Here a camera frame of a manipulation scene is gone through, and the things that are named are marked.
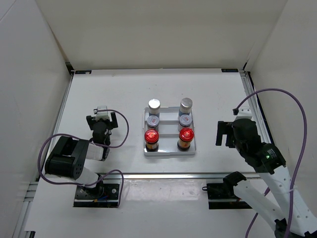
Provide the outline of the red-lid sauce jar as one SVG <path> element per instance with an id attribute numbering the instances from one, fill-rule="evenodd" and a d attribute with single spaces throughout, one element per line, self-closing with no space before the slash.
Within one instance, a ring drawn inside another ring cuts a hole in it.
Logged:
<path id="1" fill-rule="evenodd" d="M 194 139 L 193 129 L 186 127 L 179 131 L 179 140 L 177 146 L 182 151 L 187 151 L 190 148 L 191 142 Z"/>
<path id="2" fill-rule="evenodd" d="M 147 151 L 153 152 L 159 148 L 159 133 L 154 129 L 149 129 L 145 132 L 145 148 Z"/>

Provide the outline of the small silver-lid jar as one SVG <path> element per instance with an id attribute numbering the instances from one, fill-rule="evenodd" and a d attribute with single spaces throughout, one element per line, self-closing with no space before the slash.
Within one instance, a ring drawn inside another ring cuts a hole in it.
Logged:
<path id="1" fill-rule="evenodd" d="M 184 128 L 192 128 L 192 117 L 188 114 L 183 114 L 179 118 L 178 131 Z"/>
<path id="2" fill-rule="evenodd" d="M 158 131 L 159 128 L 159 117 L 156 115 L 150 115 L 147 118 L 147 128 Z"/>

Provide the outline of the tall blue-label bottle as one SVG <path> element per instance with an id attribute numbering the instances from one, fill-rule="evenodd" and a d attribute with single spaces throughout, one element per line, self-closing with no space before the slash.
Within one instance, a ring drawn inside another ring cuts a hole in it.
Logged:
<path id="1" fill-rule="evenodd" d="M 190 98 L 183 98 L 180 102 L 178 118 L 182 115 L 190 115 L 192 112 L 193 101 Z"/>
<path id="2" fill-rule="evenodd" d="M 159 118 L 160 101 L 158 99 L 150 99 L 148 102 L 149 115 Z"/>

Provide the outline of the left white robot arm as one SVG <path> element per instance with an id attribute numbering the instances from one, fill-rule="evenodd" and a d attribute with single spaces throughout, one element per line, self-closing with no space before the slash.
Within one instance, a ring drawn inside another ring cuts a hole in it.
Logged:
<path id="1" fill-rule="evenodd" d="M 99 174 L 84 167 L 86 160 L 104 161 L 110 149 L 111 130 L 118 127 L 115 112 L 95 112 L 86 116 L 92 133 L 90 140 L 61 136 L 45 162 L 45 172 L 49 175 L 67 178 L 78 183 L 92 198 L 104 195 L 104 183 L 97 182 Z"/>

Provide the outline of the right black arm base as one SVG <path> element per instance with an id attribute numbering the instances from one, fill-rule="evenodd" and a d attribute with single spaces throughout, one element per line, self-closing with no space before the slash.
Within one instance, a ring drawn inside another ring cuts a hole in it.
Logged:
<path id="1" fill-rule="evenodd" d="M 202 191 L 207 193 L 210 210 L 251 209 L 245 201 L 234 194 L 233 187 L 247 180 L 240 172 L 225 176 L 221 183 L 207 183 Z"/>

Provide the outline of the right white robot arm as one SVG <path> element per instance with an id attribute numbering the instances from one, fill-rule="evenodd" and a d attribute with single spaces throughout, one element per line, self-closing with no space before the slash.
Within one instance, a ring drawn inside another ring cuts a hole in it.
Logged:
<path id="1" fill-rule="evenodd" d="M 317 218 L 305 204 L 298 190 L 291 187 L 291 177 L 286 161 L 279 149 L 261 141 L 256 123 L 250 119 L 217 123 L 216 145 L 235 148 L 245 162 L 267 184 L 276 204 L 257 191 L 240 172 L 223 179 L 223 194 L 238 197 L 252 207 L 270 225 L 277 238 L 315 238 Z"/>

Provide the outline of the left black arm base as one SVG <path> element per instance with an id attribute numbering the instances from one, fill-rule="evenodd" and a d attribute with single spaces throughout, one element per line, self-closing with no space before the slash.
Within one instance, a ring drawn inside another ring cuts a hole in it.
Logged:
<path id="1" fill-rule="evenodd" d="M 93 188 L 77 186 L 73 207 L 117 208 L 121 199 L 122 183 L 103 181 Z"/>

